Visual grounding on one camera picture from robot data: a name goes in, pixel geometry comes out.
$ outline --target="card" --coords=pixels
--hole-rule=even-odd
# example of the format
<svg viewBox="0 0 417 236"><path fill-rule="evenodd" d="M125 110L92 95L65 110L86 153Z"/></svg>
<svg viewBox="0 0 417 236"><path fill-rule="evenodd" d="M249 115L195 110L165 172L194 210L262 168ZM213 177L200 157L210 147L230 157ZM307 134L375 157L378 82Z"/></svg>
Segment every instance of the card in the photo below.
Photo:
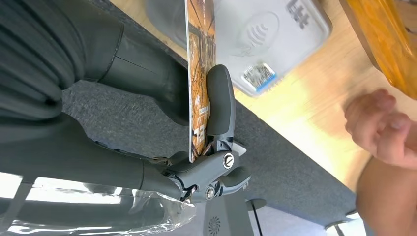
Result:
<svg viewBox="0 0 417 236"><path fill-rule="evenodd" d="M187 20L190 156L194 162L206 147L210 101L206 75L216 65L213 0L185 0Z"/></svg>

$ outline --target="amber glass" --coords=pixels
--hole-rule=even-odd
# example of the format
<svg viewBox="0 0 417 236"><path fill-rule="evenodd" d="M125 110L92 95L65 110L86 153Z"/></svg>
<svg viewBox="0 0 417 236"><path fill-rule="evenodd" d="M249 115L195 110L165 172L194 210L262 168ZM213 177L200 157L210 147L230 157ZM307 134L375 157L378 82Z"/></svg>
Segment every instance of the amber glass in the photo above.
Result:
<svg viewBox="0 0 417 236"><path fill-rule="evenodd" d="M417 100L417 5L400 0L348 0L381 71Z"/></svg>

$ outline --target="clear plastic wrap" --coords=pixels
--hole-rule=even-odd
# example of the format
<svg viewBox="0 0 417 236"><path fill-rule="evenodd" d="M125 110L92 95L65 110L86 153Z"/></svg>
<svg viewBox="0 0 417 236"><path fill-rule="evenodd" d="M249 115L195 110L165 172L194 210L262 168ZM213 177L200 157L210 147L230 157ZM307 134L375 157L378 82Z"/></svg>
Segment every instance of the clear plastic wrap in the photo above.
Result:
<svg viewBox="0 0 417 236"><path fill-rule="evenodd" d="M143 236L173 231L196 214L194 205L158 192L43 177L32 186L21 180L0 173L2 236Z"/></svg>

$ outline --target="wooden table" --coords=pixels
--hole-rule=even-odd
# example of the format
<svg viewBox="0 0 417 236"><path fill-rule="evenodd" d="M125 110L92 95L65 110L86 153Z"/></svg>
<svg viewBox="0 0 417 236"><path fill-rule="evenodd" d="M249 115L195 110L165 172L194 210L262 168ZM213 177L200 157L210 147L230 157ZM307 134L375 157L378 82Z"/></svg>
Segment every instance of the wooden table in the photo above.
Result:
<svg viewBox="0 0 417 236"><path fill-rule="evenodd" d="M160 33L147 19L144 0L111 2L183 58L186 50ZM399 110L417 118L417 102L391 87L370 62L337 0L321 0L333 23L326 44L258 98L235 90L236 99L288 139L339 181L355 191L369 153L345 131L344 107L355 96L376 88L388 89Z"/></svg>

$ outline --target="metal screw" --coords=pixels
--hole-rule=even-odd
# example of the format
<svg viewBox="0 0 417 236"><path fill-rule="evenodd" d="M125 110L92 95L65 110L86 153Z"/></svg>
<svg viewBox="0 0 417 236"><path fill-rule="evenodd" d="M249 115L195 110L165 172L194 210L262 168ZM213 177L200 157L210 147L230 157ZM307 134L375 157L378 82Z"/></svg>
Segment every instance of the metal screw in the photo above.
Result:
<svg viewBox="0 0 417 236"><path fill-rule="evenodd" d="M233 163L235 162L235 157L231 153L227 153L224 155L223 158L223 166L226 169L230 169L233 166Z"/></svg>
<svg viewBox="0 0 417 236"><path fill-rule="evenodd" d="M208 187L206 190L206 199L210 200L214 197L214 188L213 187Z"/></svg>

